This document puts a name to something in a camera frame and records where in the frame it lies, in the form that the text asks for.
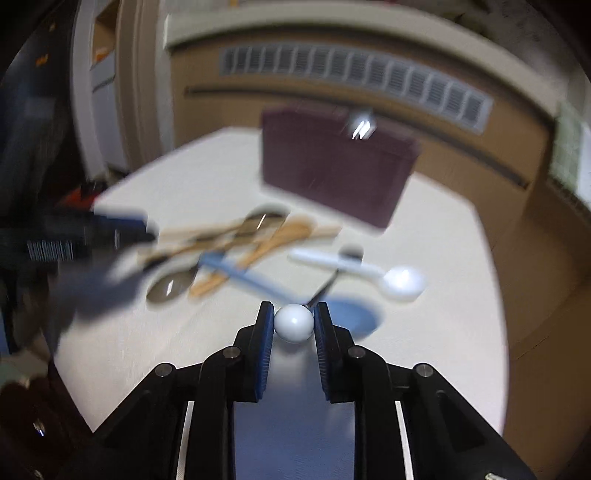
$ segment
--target air vent grille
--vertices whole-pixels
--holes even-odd
[[[312,44],[256,44],[221,52],[222,75],[315,77],[419,106],[476,134],[488,122],[493,99],[420,63],[378,52]]]

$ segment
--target white wall trim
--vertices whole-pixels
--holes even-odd
[[[96,135],[90,84],[90,45],[95,21],[94,0],[80,0],[72,38],[70,96],[74,129],[87,178],[106,171]]]

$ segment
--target white table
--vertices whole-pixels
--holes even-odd
[[[334,242],[317,247],[336,252],[344,244],[361,244],[364,260],[383,267],[413,265],[428,279],[427,290],[412,304],[387,300],[352,277],[338,282],[334,295],[372,303],[383,320],[358,343],[391,364],[431,363],[501,432],[508,380],[505,321],[474,207],[415,173],[382,233],[262,184],[259,139],[257,130],[224,129],[188,144],[108,190],[95,210],[143,210],[164,229],[224,223],[259,205],[279,203],[319,225],[343,225]],[[183,297],[157,309],[146,305],[146,291],[157,277],[195,259],[180,258],[142,276],[137,253],[129,251],[112,265],[98,262],[60,274],[47,337],[57,369],[91,429],[158,363],[201,362],[231,345],[239,328],[253,324],[265,298],[231,282],[206,299]],[[254,271],[303,297],[330,275],[288,260],[287,250],[264,259]],[[265,397],[236,408],[239,479],[351,478],[352,408],[324,401],[314,350],[313,339],[295,349],[275,339]],[[282,437],[280,427],[291,432],[289,438]],[[306,470],[308,457],[319,455],[325,441],[331,447],[313,470]],[[280,442],[285,458],[269,452]],[[255,460],[266,465],[264,471],[247,465]]]

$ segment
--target red object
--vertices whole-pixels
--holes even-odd
[[[107,189],[104,181],[91,181],[68,193],[57,204],[75,208],[77,210],[90,210],[95,199]]]
[[[419,155],[418,142],[386,122],[378,122],[367,140],[353,140],[348,122],[342,111],[265,111],[263,179],[386,228]]]

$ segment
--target wooden spoon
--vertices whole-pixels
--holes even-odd
[[[275,226],[280,226],[285,222],[287,212],[279,211],[278,209],[263,209],[259,208],[251,212],[240,224],[228,227],[226,230],[219,230],[217,233],[203,233],[194,239],[190,245],[177,248],[170,252],[156,253],[144,258],[144,269],[149,270],[156,265],[169,260],[176,255],[196,250],[207,250],[219,245],[220,237],[234,231],[234,237],[230,241],[232,247],[237,245],[251,244],[255,236]]]
[[[287,217],[287,212],[283,207],[274,205],[265,205],[256,208],[249,213],[243,220],[237,220],[228,225],[213,227],[207,229],[169,229],[160,232],[159,241],[169,240],[189,240],[194,242],[212,241],[222,235],[236,231],[243,235],[250,232],[256,232],[259,228],[264,228],[273,223],[283,223]]]
[[[236,263],[236,268],[248,268],[260,258],[268,255],[277,248],[304,240],[312,235],[314,225],[307,217],[296,217],[289,219],[280,226],[275,233],[266,241],[261,243],[253,252]],[[189,290],[190,297],[200,297],[210,293],[223,285],[228,277],[221,273],[213,273],[209,278],[196,283]]]

